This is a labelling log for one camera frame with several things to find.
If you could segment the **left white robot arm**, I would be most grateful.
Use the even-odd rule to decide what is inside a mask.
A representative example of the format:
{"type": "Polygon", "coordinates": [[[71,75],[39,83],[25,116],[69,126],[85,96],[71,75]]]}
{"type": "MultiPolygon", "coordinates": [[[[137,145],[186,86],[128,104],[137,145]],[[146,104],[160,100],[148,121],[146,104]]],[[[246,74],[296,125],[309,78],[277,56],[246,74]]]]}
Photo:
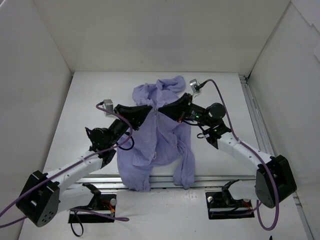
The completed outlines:
{"type": "Polygon", "coordinates": [[[116,119],[108,128],[86,128],[91,145],[73,162],[50,172],[33,172],[25,183],[16,207],[38,228],[56,214],[68,211],[92,211],[101,202],[101,192],[91,183],[74,186],[80,179],[107,166],[116,148],[128,142],[152,110],[150,105],[117,105],[108,113],[116,119]]]}

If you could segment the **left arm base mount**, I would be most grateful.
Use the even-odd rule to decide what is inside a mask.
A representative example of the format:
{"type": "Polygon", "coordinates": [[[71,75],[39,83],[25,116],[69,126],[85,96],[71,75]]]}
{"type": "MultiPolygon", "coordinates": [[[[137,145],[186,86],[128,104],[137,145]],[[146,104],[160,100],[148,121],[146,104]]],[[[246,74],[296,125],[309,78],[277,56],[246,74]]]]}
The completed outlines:
{"type": "MultiPolygon", "coordinates": [[[[115,216],[116,206],[111,205],[110,201],[116,200],[116,194],[104,194],[101,196],[100,203],[97,204],[93,212],[108,215],[108,216],[115,216]]],[[[102,224],[102,223],[114,223],[114,219],[109,219],[106,217],[98,216],[93,213],[79,211],[77,212],[77,217],[73,211],[69,212],[68,223],[78,224],[79,220],[82,224],[102,224]]]]}

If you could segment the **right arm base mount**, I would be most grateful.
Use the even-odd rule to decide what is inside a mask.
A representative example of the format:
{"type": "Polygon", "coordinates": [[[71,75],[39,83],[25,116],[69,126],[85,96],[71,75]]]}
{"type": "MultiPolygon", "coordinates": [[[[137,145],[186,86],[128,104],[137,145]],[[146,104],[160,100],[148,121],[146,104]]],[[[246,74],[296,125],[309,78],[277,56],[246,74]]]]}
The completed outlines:
{"type": "Polygon", "coordinates": [[[221,191],[206,192],[205,197],[209,220],[232,220],[255,217],[251,201],[235,200],[227,203],[221,191]]]}

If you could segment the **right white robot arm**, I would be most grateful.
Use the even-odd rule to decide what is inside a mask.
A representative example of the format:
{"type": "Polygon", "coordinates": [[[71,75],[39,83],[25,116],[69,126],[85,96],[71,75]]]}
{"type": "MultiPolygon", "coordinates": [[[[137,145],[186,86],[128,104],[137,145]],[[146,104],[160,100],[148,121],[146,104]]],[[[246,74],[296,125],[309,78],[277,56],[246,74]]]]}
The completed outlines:
{"type": "Polygon", "coordinates": [[[221,103],[203,108],[192,100],[191,94],[184,93],[158,111],[179,123],[191,120],[201,127],[206,126],[202,131],[206,141],[245,165],[255,176],[253,181],[233,180],[223,186],[221,200],[225,205],[233,206],[248,199],[258,200],[273,209],[297,190],[290,164],[284,156],[272,156],[237,139],[223,121],[226,109],[221,103]]]}

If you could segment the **lavender zip-up jacket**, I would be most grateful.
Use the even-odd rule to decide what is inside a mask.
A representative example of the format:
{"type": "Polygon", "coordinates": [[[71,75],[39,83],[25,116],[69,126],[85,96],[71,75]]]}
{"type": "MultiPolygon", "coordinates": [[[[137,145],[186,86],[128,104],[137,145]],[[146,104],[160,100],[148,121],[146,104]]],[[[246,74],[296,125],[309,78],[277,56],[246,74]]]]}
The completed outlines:
{"type": "Polygon", "coordinates": [[[150,174],[155,167],[177,161],[173,183],[189,189],[195,181],[195,156],[191,147],[191,126],[178,123],[158,111],[158,108],[178,100],[186,82],[178,75],[159,79],[133,89],[132,99],[138,106],[155,110],[155,124],[142,124],[132,133],[132,140],[117,149],[117,167],[123,184],[131,190],[148,192],[150,174]]]}

